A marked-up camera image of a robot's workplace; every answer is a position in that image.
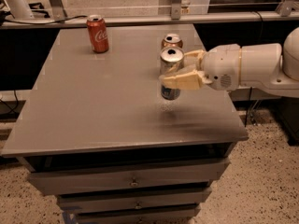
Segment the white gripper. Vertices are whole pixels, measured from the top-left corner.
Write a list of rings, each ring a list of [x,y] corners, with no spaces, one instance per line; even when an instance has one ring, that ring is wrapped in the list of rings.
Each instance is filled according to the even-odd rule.
[[[184,54],[184,67],[160,75],[159,80],[169,89],[194,91],[209,85],[217,91],[234,91],[239,85],[240,60],[241,48],[237,44],[217,46],[207,53],[193,50]]]

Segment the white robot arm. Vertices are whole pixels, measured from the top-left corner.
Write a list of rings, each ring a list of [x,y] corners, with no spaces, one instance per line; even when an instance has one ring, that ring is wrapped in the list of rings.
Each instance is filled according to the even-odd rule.
[[[299,28],[282,44],[220,45],[184,54],[181,68],[160,76],[169,89],[235,91],[252,87],[266,93],[299,97]]]

